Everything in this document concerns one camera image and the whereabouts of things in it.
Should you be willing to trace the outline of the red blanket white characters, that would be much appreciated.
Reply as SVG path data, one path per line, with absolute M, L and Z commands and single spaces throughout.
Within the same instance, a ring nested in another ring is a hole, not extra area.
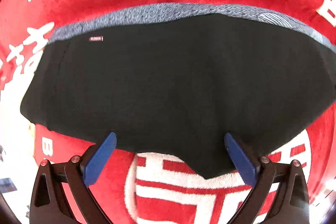
M 1 0 L 1 176 L 16 191 L 6 201 L 24 223 L 38 164 L 83 153 L 87 141 L 35 126 L 19 111 L 57 27 L 150 3 L 238 3 L 279 11 L 335 42 L 335 0 Z M 92 192 L 115 223 L 226 223 L 249 188 L 233 172 L 204 180 L 171 156 L 117 150 Z

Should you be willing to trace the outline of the black pants grey patterned waistband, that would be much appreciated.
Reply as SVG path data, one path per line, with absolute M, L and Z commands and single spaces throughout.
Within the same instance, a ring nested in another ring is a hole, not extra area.
M 231 133 L 265 155 L 335 101 L 335 45 L 285 14 L 159 3 L 57 28 L 21 103 L 30 122 L 96 143 L 233 170 Z

